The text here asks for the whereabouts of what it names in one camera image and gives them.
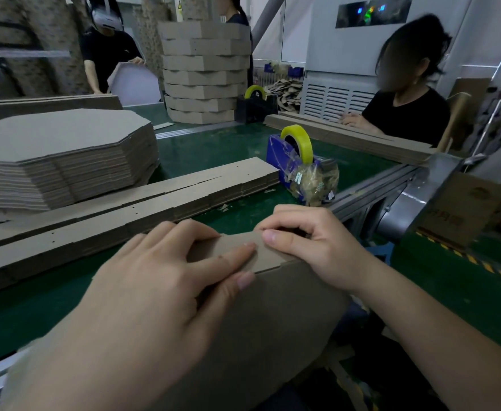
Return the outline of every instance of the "black t-shirt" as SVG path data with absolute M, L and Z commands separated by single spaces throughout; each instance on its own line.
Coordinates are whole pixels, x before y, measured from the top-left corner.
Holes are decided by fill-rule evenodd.
M 119 62 L 128 62 L 135 57 L 142 57 L 133 38 L 125 32 L 115 32 L 113 36 L 104 36 L 95 27 L 89 27 L 80 37 L 83 60 L 91 60 L 96 67 L 96 76 L 100 90 L 108 90 L 107 79 Z
M 245 25 L 245 26 L 249 25 L 248 20 L 245 20 L 245 18 L 239 13 L 231 16 L 231 19 L 229 19 L 227 22 L 228 23 L 238 23 L 240 25 Z M 247 73 L 248 86 L 254 85 L 253 74 L 254 74 L 254 62 L 252 59 L 252 55 L 250 55 L 250 68 L 249 68 L 248 73 Z
M 378 92 L 363 117 L 392 137 L 420 141 L 436 147 L 450 120 L 450 108 L 434 89 L 417 100 L 393 106 L 395 93 Z

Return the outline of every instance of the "vr headset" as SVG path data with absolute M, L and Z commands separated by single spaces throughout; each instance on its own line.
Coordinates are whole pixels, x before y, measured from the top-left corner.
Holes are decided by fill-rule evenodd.
M 93 6 L 90 0 L 85 0 L 87 3 L 87 11 L 95 26 L 101 26 L 107 29 L 123 31 L 123 22 L 115 11 L 110 8 L 110 0 L 104 0 L 104 6 Z

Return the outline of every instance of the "right hand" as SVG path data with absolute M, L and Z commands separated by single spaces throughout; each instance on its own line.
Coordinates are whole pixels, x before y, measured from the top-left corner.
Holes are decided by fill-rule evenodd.
M 299 228 L 303 238 L 278 228 Z M 366 280 L 366 271 L 376 262 L 331 211 L 324 207 L 277 205 L 273 215 L 254 228 L 264 242 L 281 252 L 302 258 L 326 283 L 352 293 Z

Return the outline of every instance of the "hazard tape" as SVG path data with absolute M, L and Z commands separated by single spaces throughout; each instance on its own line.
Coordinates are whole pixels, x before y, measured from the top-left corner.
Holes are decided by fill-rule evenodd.
M 453 254 L 456 254 L 457 256 L 459 256 L 459 257 L 461 257 L 463 259 L 466 259 L 469 262 L 471 262 L 471 263 L 473 263 L 475 265 L 478 265 L 479 267 L 482 267 L 483 269 L 486 269 L 488 272 L 491 272 L 492 274 L 497 274 L 497 275 L 501 276 L 501 269 L 496 268 L 495 266 L 493 266 L 492 264 L 490 264 L 488 262 L 479 260 L 476 257 L 474 257 L 473 255 L 469 255 L 469 254 L 466 254 L 463 251 L 459 251 L 457 249 L 454 249 L 454 248 L 446 245 L 446 243 L 441 242 L 441 241 L 437 241 L 436 239 L 433 239 L 430 236 L 428 236 L 428 235 L 426 235 L 426 234 L 424 234 L 422 232 L 416 232 L 416 234 L 419 235 L 419 236 L 421 236 L 422 238 L 426 238 L 428 241 L 431 241 L 431 242 L 433 242 L 435 244 L 439 244 L 441 247 L 443 247 L 447 251 L 450 251 Z

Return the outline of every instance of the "yellow tape roll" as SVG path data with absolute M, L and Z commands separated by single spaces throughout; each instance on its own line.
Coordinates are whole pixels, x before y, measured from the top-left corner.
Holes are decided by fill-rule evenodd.
M 281 132 L 281 139 L 298 147 L 298 154 L 303 164 L 313 163 L 313 147 L 307 132 L 300 125 L 289 125 Z
M 266 99 L 266 91 L 263 90 L 263 88 L 260 85 L 250 86 L 249 89 L 247 89 L 247 92 L 245 92 L 245 99 L 248 99 L 251 96 L 253 96 L 255 92 L 258 92 L 262 96 L 263 100 Z

